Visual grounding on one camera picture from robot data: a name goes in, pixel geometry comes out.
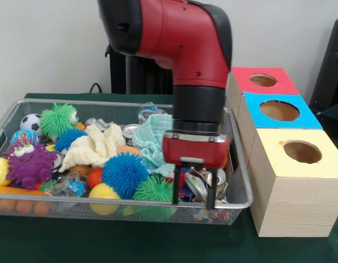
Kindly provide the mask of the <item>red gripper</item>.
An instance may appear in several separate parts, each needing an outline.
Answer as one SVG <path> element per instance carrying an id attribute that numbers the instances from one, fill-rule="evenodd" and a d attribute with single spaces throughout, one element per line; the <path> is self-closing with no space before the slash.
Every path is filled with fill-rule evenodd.
<path id="1" fill-rule="evenodd" d="M 201 164 L 213 168 L 211 186 L 207 190 L 206 208 L 215 208 L 218 169 L 224 165 L 230 141 L 224 134 L 217 136 L 175 133 L 171 130 L 164 133 L 162 141 L 163 156 L 166 163 L 175 164 L 173 177 L 173 200 L 177 205 L 179 199 L 180 177 L 183 163 Z"/>

